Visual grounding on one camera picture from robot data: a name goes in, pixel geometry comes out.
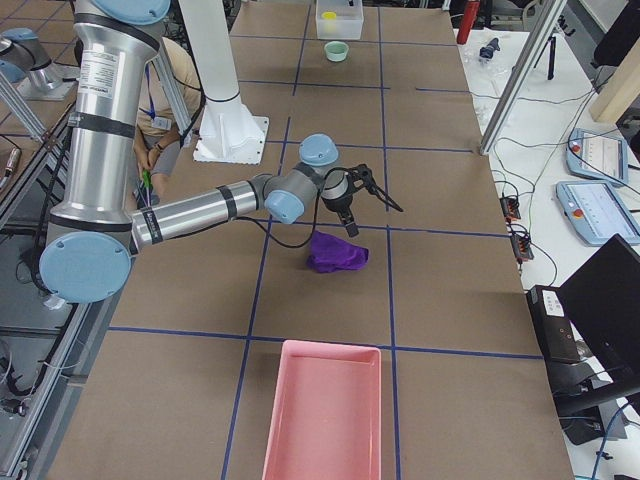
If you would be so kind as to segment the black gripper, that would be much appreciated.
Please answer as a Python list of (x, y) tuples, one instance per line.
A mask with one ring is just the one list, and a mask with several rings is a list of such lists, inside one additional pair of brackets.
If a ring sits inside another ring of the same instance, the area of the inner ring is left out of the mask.
[(368, 192), (386, 207), (398, 212), (404, 211), (385, 190), (377, 184), (371, 185), (372, 180), (373, 172), (366, 164), (351, 168), (334, 167), (324, 176), (323, 203), (329, 211), (338, 215), (349, 237), (359, 234), (351, 204), (354, 194), (362, 188), (368, 188)]

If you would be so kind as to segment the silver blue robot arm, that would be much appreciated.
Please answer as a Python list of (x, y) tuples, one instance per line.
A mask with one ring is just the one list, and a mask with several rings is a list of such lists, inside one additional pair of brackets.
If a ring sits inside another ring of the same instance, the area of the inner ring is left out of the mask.
[(163, 52), (166, 1), (80, 1), (74, 28), (83, 44), (63, 200), (51, 209), (39, 260), (46, 288), (70, 303), (93, 303), (126, 283), (143, 247), (200, 233), (267, 210), (291, 224), (324, 204), (350, 236), (358, 232), (350, 204), (366, 190), (391, 197), (365, 165), (344, 168), (324, 134), (307, 137), (286, 175), (261, 174), (180, 201), (134, 212), (125, 208), (134, 131), (146, 66)]

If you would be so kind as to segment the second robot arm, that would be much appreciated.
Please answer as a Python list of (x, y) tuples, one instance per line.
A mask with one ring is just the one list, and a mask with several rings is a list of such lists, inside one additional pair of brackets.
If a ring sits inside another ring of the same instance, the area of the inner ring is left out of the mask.
[(1, 73), (25, 100), (63, 101), (79, 68), (54, 62), (36, 33), (20, 27), (1, 33)]

